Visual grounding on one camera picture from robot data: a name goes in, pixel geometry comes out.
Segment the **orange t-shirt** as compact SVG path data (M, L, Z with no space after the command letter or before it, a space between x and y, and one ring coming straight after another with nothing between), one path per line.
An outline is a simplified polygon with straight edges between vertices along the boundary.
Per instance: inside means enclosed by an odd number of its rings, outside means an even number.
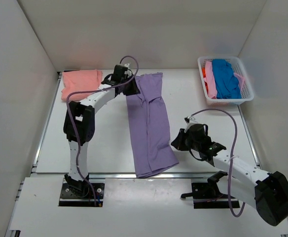
M207 79L206 79L205 67L202 67L202 74L203 74L203 79L204 79L204 83L205 83L206 92L208 94L208 84L207 84Z

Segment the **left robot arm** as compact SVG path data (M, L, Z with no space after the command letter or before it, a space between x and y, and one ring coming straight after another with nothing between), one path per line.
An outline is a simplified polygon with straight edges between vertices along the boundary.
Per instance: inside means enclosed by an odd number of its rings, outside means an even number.
M96 93L80 102L71 101L63 126L70 146L70 171L65 174L69 189L79 198L92 192L87 170L87 148L95 133L95 115L119 94L139 94L130 64L118 64L113 73L105 76Z

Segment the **white plastic basket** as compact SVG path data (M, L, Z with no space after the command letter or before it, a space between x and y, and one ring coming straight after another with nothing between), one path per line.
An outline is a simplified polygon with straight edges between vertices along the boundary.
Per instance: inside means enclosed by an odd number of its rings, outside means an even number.
M209 106L240 105L254 98L247 72L239 58L201 56L198 68Z

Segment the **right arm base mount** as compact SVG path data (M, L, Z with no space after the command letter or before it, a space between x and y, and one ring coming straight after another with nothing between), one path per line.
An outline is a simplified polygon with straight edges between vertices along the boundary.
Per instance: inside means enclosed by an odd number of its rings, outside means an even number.
M192 200L194 209L229 209L227 194L218 189L218 182L227 177L227 173L219 171L206 181L193 181L191 192L181 194L181 200Z

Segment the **light pink t-shirt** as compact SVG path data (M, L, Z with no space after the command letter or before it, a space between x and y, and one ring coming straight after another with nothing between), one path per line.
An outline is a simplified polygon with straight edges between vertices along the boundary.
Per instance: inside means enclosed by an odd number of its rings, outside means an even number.
M206 79L208 84L208 97L211 99L217 99L216 98L217 90L216 90L215 78L213 75L212 61L206 61L204 67L206 71ZM245 84L245 78L236 72L234 72L234 76L239 81L239 88L241 92Z

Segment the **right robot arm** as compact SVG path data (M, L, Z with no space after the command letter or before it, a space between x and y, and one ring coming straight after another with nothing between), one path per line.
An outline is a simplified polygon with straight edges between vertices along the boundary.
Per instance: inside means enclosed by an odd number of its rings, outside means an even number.
M269 225L277 226L288 217L288 180L284 174L270 173L232 157L225 146L211 140L206 124L182 128L171 142L178 151L198 152L219 171L208 178L208 194L214 198L230 194L256 209Z

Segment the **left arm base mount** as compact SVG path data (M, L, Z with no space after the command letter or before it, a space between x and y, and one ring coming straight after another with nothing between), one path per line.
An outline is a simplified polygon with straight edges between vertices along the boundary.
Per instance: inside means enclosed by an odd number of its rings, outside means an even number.
M58 205L61 207L103 207L105 183L92 183L95 196L89 185L80 192L63 179Z

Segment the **folded salmon pink t-shirt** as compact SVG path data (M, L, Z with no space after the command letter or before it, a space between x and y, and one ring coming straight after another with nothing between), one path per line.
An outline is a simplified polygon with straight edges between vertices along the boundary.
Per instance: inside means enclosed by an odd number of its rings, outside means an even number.
M68 95L76 91L97 90L101 84L102 76L103 72L101 70L63 72L62 101L66 101Z

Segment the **blue t-shirt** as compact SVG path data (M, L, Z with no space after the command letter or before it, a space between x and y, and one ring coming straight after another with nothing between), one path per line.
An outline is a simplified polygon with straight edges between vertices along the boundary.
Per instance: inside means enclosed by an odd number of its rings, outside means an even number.
M212 69L217 90L216 98L241 99L239 81L234 76L231 64L223 59L214 59Z

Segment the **purple t-shirt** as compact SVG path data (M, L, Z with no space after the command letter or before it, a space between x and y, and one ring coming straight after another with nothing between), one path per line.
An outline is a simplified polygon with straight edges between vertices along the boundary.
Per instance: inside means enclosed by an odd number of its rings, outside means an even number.
M170 146L170 125L162 98L162 73L136 76L140 94L126 97L137 178L160 174L177 164Z

